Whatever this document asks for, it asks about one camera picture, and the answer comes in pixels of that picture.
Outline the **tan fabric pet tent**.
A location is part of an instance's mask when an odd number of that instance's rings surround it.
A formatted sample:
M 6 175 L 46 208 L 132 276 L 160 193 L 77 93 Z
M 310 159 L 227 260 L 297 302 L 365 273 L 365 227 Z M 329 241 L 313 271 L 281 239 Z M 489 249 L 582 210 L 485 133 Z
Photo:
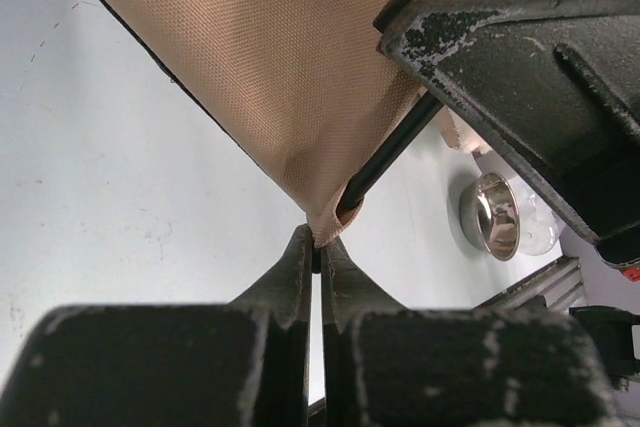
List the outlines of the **tan fabric pet tent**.
M 418 83 L 380 55 L 389 0 L 101 0 L 305 212 L 317 246 Z

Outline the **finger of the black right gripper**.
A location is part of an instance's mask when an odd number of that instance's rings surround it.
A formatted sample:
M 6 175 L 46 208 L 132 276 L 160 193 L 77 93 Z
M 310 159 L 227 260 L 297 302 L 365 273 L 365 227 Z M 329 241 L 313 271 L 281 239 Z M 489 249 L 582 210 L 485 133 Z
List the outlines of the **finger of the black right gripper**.
M 639 0 L 390 0 L 380 51 L 587 241 L 639 225 Z

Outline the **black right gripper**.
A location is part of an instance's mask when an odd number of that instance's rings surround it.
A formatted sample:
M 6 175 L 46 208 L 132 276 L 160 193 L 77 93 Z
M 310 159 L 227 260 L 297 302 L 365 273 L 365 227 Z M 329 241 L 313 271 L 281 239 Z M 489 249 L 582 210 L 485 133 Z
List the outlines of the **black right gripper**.
M 639 386 L 639 283 L 607 266 L 596 249 L 569 234 L 569 255 L 576 257 L 586 304 L 569 309 L 594 341 L 614 388 Z

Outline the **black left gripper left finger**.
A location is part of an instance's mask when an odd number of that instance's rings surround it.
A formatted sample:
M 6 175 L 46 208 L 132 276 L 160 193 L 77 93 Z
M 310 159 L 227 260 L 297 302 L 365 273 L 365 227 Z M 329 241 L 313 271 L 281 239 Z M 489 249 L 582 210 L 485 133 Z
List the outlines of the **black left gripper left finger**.
M 303 426 L 313 241 L 226 304 L 70 305 L 30 333 L 11 426 Z

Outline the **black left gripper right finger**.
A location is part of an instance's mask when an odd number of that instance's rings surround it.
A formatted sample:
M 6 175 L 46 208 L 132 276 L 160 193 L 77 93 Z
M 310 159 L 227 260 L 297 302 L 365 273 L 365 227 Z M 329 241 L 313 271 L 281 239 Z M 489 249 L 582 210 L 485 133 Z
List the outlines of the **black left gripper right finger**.
M 616 426 L 584 329 L 535 309 L 412 310 L 319 253 L 330 426 Z

